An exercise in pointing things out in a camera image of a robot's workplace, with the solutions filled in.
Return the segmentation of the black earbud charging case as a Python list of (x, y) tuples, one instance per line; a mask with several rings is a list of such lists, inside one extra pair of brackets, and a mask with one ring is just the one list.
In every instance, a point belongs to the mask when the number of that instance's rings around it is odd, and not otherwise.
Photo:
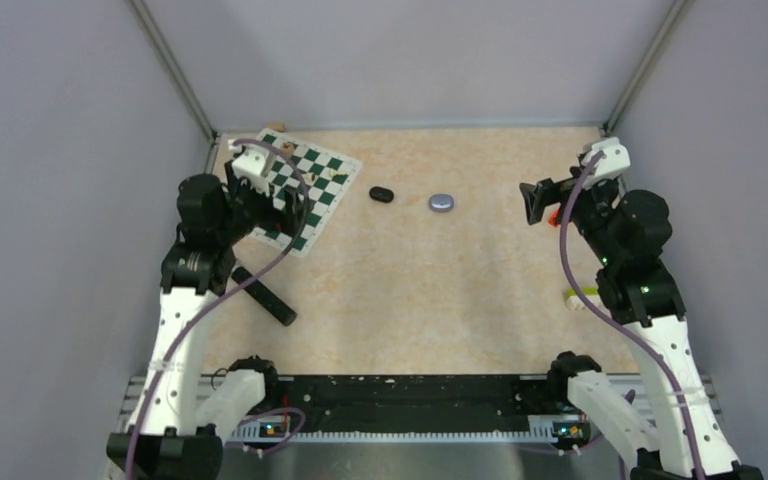
[(390, 203), (395, 198), (395, 194), (392, 190), (381, 186), (372, 187), (368, 194), (372, 200), (380, 203)]

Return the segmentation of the grey purple charging case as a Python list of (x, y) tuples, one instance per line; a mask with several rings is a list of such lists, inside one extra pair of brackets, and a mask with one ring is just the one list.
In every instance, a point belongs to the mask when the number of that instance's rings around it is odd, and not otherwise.
[(455, 207), (455, 199), (446, 193), (435, 193), (428, 198), (428, 208), (435, 213), (450, 212)]

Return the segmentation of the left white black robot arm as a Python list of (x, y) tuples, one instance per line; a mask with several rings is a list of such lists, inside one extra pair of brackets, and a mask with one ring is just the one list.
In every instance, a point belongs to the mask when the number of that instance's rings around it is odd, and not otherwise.
[(127, 479), (214, 479), (224, 446), (245, 415), (279, 404), (280, 386), (252, 368), (232, 371), (207, 399), (197, 399), (210, 314), (233, 295), (233, 247), (257, 228), (300, 233), (304, 191), (289, 188), (274, 205), (272, 154), (225, 164), (226, 178), (191, 176), (178, 187), (179, 222), (161, 264), (160, 316), (137, 406), (120, 433), (109, 435), (108, 459)]

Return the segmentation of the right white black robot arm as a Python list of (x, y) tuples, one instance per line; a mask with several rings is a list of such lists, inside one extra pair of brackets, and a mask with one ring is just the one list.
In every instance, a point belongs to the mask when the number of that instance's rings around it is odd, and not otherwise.
[(725, 437), (695, 364), (686, 308), (661, 260), (672, 234), (669, 207), (647, 190), (619, 193), (615, 180), (573, 192), (575, 178), (519, 186), (529, 224), (559, 207), (600, 262), (595, 313), (623, 337), (637, 364), (654, 419), (616, 392), (588, 355), (552, 362), (546, 397), (560, 412), (581, 410), (619, 454), (632, 479), (760, 479)]

